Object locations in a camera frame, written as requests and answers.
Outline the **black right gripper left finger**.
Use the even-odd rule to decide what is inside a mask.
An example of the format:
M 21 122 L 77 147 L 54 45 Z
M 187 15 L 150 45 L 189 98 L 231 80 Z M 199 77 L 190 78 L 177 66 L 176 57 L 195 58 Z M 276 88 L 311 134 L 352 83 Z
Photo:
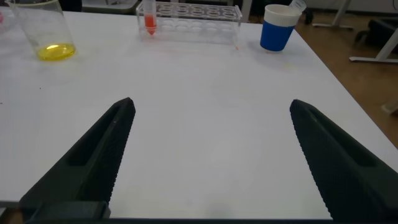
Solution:
M 20 199 L 23 220 L 105 219 L 136 109 L 115 102 Z

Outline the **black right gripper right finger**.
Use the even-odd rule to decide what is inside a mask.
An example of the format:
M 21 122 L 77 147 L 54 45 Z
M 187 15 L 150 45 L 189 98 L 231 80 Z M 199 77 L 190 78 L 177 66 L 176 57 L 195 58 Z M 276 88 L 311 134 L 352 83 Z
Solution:
M 294 100 L 290 115 L 312 177 L 334 221 L 397 221 L 394 169 L 316 107 Z

